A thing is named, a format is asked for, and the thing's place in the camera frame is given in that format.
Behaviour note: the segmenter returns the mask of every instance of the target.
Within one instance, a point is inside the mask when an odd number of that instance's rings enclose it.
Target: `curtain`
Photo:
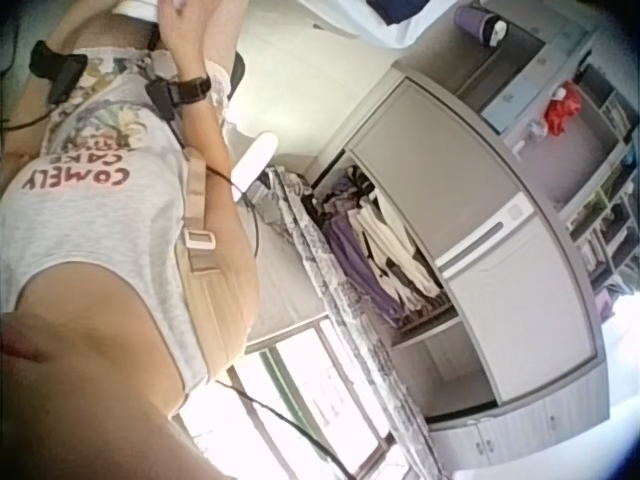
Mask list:
[[[362,369],[389,421],[391,433],[415,473],[424,480],[448,479],[436,457],[422,414],[394,371],[386,346],[369,323],[363,298],[349,283],[302,205],[301,196],[312,191],[282,167],[271,167],[267,172],[271,201],[266,203],[276,205],[278,212],[273,207],[264,212],[265,202],[260,202],[257,208],[261,216],[266,214],[269,218],[266,222],[288,238],[300,253],[341,340]]]

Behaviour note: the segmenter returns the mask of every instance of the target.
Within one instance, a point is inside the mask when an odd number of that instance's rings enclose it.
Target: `wardrobe door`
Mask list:
[[[481,421],[478,430],[491,465],[507,463],[554,444],[543,401]]]
[[[595,356],[580,297],[537,216],[457,273],[449,286],[499,402],[544,387]]]
[[[487,142],[410,80],[389,96],[348,148],[436,259],[520,191]]]
[[[475,426],[431,431],[429,437],[442,466],[450,472],[490,465],[482,437]]]
[[[603,363],[559,392],[545,398],[549,428],[564,442],[609,418],[609,378]]]

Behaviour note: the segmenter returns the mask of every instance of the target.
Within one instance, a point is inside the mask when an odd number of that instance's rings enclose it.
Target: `red object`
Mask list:
[[[564,133],[564,125],[567,120],[582,110],[582,100],[576,93],[576,89],[571,82],[565,82],[562,87],[567,91],[566,97],[562,100],[551,100],[544,119],[549,125],[549,133],[558,137]]]

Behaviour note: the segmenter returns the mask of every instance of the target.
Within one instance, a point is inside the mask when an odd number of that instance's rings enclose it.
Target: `purple clothing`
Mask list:
[[[333,255],[351,282],[368,298],[376,309],[394,326],[398,326],[397,318],[404,317],[406,312],[400,303],[391,297],[380,286],[378,279],[371,271],[364,253],[360,249],[351,224],[345,215],[337,215],[322,227]]]

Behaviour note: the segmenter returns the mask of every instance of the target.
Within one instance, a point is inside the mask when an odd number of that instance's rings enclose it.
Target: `hand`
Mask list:
[[[220,1],[178,0],[176,2],[176,0],[159,0],[160,35],[171,52],[181,77],[206,74],[204,69],[204,35],[209,20],[220,5]]]

